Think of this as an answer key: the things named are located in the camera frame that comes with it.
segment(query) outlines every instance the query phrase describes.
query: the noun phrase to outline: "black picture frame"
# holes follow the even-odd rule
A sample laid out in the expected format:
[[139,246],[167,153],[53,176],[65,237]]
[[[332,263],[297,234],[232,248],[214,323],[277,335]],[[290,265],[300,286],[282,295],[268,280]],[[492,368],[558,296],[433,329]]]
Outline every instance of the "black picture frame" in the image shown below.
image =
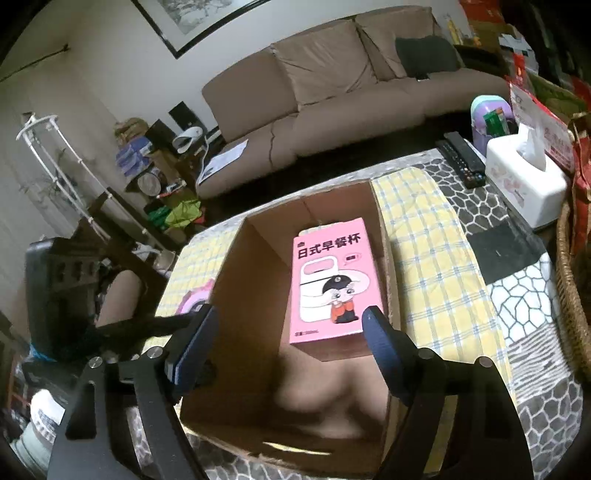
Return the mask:
[[168,48],[170,53],[173,54],[175,59],[179,59],[182,55],[187,53],[189,50],[191,50],[191,48],[193,48],[195,45],[197,45],[200,41],[202,41],[208,35],[211,35],[217,29],[223,27],[224,25],[231,22],[235,18],[240,17],[240,15],[243,15],[262,4],[266,4],[268,1],[270,1],[270,0],[253,0],[249,4],[242,6],[242,7],[238,8],[237,10],[234,10],[233,12],[231,12],[228,15],[226,15],[225,17],[223,17],[221,20],[219,20],[219,21],[215,22],[213,25],[207,27],[205,30],[203,30],[201,33],[199,33],[198,35],[193,37],[189,42],[187,42],[185,45],[183,45],[180,49],[176,49],[170,43],[170,41],[166,38],[166,36],[162,32],[162,30],[160,29],[158,24],[154,21],[154,19],[149,15],[149,13],[145,10],[145,8],[139,3],[139,0],[131,0],[131,2],[139,10],[139,12],[142,14],[142,16],[150,24],[150,27],[152,27],[152,29],[158,34],[158,36],[160,37],[160,40],[162,40],[162,42],[164,42],[164,44],[166,45],[166,47]]

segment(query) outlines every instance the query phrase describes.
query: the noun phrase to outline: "curtain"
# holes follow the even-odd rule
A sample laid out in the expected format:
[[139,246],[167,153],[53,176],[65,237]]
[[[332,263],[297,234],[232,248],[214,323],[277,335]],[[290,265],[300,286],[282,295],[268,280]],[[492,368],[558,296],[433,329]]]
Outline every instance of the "curtain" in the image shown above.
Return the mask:
[[[72,68],[68,53],[0,83],[0,311],[21,334],[28,335],[24,284],[27,247],[42,236],[70,237],[80,217],[61,195],[51,192],[53,186],[24,141],[15,140],[24,112],[35,112],[38,118],[58,115],[60,130],[103,185],[123,193],[125,181],[115,166],[116,119]],[[39,136],[57,158],[65,147],[57,135],[42,131]],[[73,157],[63,154],[60,167],[88,200],[101,192]],[[139,211],[145,205],[140,194],[124,196]],[[125,229],[133,228],[118,207],[105,209]]]

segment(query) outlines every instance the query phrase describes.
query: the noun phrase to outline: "white tissue box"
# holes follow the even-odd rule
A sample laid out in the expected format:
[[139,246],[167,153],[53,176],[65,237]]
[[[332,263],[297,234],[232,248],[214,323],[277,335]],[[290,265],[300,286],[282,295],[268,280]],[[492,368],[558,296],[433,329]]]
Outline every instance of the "white tissue box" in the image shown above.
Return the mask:
[[545,171],[527,163],[517,153],[518,144],[517,135],[490,140],[485,172],[509,206],[537,229],[558,218],[569,181],[548,155]]

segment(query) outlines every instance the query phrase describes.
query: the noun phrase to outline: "purple container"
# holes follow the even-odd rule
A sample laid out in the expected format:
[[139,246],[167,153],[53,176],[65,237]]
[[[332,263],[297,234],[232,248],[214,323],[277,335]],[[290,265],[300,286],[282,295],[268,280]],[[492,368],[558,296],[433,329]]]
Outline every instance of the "purple container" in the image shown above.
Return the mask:
[[470,113],[472,114],[472,139],[476,149],[486,157],[486,145],[493,138],[486,134],[486,122],[484,116],[498,108],[503,109],[507,121],[515,121],[511,106],[498,95],[480,95],[472,102]]

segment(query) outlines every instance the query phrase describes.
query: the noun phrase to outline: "sofa seat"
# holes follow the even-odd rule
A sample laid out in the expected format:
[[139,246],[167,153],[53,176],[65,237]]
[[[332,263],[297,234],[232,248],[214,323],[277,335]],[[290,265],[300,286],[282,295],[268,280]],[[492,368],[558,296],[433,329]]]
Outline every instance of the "sofa seat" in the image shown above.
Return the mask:
[[416,102],[421,103],[427,118],[452,112],[469,112],[472,101],[479,95],[500,95],[510,102],[507,82],[489,73],[472,69],[437,72],[428,80],[391,80],[402,87]]
[[423,109],[402,83],[381,82],[306,106],[295,119],[293,151],[307,157],[421,125]]
[[199,198],[205,200],[216,197],[295,163],[291,131],[296,117],[296,114],[283,117],[226,145],[222,153],[248,139],[239,158],[196,186]]

